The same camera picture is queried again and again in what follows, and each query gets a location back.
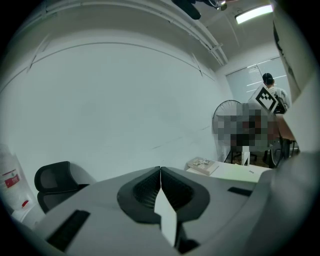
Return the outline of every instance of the baseball cap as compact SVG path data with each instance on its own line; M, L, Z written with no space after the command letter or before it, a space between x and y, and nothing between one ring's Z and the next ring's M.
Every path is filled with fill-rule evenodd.
M262 76L263 82L265 82L267 85L272 85L274 78L272 77L272 75L270 73L265 73Z

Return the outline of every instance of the ceiling light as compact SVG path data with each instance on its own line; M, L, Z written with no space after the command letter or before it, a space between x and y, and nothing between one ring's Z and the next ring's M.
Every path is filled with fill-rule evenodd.
M254 17L260 16L262 14L272 13L272 12L273 12L272 6L271 6L271 4L269 4L269 5L264 5L264 6L243 12L243 13L235 16L235 19L238 22L238 24L240 24L240 23L246 22Z
M274 77L273 79L284 78L284 77L286 77L286 76L287 76L287 75L285 74L285 75L281 75L281 76Z

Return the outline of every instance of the red label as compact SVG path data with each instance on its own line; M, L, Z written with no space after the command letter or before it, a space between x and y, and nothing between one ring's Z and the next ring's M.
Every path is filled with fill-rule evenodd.
M6 179L4 182L6 184L7 188L12 187L14 184L16 184L19 181L19 176L18 174L16 174L15 176L13 176L12 178L8 178Z

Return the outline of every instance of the white table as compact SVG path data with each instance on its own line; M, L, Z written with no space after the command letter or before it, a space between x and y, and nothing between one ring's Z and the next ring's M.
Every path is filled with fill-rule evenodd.
M269 168L260 167L256 165L238 165L231 164L226 162L217 162L219 167L210 175L210 177L226 179L226 180L235 180L243 182L255 182L257 183L261 174L264 171L270 170ZM187 172L204 175L205 174L189 168Z

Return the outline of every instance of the black office chair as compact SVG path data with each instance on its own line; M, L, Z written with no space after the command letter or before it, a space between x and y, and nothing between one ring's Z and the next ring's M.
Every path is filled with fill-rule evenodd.
M70 162L57 162L41 167L34 176L37 199L47 213L88 184L77 184L70 172Z

